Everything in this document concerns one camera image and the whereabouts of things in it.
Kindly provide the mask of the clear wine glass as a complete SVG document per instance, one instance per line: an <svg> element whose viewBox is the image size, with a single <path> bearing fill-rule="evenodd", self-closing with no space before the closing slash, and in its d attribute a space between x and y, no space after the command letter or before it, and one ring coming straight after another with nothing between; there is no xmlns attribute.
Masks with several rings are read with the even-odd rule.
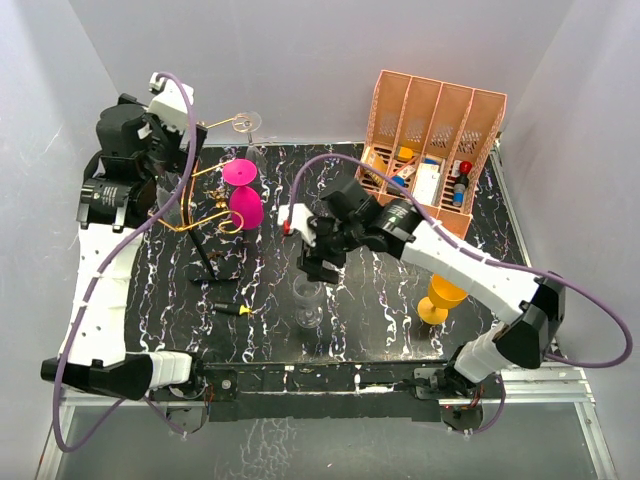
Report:
<svg viewBox="0 0 640 480"><path fill-rule="evenodd" d="M299 326L316 328L323 319L324 287L319 282L311 282L304 274L293 282L295 316Z"/></svg>
<svg viewBox="0 0 640 480"><path fill-rule="evenodd" d="M168 203L175 193L181 177L177 173L165 172L156 179L156 204L162 208ZM166 210L162 219L174 227L182 224L180 199L177 199L169 209Z"/></svg>
<svg viewBox="0 0 640 480"><path fill-rule="evenodd" d="M266 165L266 159L260 148L253 140L253 133L257 131L262 123L261 116L255 111L238 113L232 120L232 127L238 133L247 135L247 149L245 158L253 162L258 170L262 172Z"/></svg>

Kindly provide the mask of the pink plastic wine glass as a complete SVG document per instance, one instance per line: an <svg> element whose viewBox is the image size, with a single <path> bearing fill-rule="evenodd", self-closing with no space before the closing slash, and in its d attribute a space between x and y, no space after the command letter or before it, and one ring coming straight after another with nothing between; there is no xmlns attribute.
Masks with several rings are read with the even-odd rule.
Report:
<svg viewBox="0 0 640 480"><path fill-rule="evenodd" d="M232 160L222 170L224 182L234 188L229 197L229 208L233 212L232 222L242 230L257 228L264 218L261 197L250 186L257 177L256 165L242 158Z"/></svg>

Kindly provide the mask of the gold wire wine glass rack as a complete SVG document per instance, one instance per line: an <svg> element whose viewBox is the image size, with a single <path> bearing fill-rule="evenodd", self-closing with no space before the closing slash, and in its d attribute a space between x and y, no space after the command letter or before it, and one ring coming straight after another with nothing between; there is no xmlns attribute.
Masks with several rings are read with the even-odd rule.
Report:
<svg viewBox="0 0 640 480"><path fill-rule="evenodd" d="M229 208L231 188L219 178L224 161L203 168L202 147L195 172L190 173L180 199L182 224L172 226L161 217L160 225L184 235L195 249L187 265L187 278L194 284L233 281L243 270L245 231L232 222Z"/></svg>

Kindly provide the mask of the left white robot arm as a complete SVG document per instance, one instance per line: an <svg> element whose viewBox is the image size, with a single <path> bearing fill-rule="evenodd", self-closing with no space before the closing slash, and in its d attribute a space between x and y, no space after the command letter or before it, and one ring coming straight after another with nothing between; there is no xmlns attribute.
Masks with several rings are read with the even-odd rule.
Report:
<svg viewBox="0 0 640 480"><path fill-rule="evenodd" d="M40 376L75 390L140 400L173 387L194 399L207 376L181 351L131 353L125 314L139 231L157 202L159 173L190 173L206 132L189 118L193 91L155 92L150 105L123 94L96 124L100 149L88 162L77 212L80 261L72 317L58 355Z"/></svg>

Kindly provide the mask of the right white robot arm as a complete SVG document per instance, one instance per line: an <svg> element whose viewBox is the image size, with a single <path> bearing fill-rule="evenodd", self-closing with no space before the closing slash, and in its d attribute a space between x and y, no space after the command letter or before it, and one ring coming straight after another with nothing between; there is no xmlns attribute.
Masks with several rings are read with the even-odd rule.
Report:
<svg viewBox="0 0 640 480"><path fill-rule="evenodd" d="M510 365L537 369L564 319L565 288L535 274L508 271L396 198L381 205L358 181L337 177L321 195L330 213L306 205L280 207L278 223L303 239L298 268L311 282L335 284L347 253L366 247L424 268L476 298L497 317L489 332L459 347L441 377L466 397Z"/></svg>

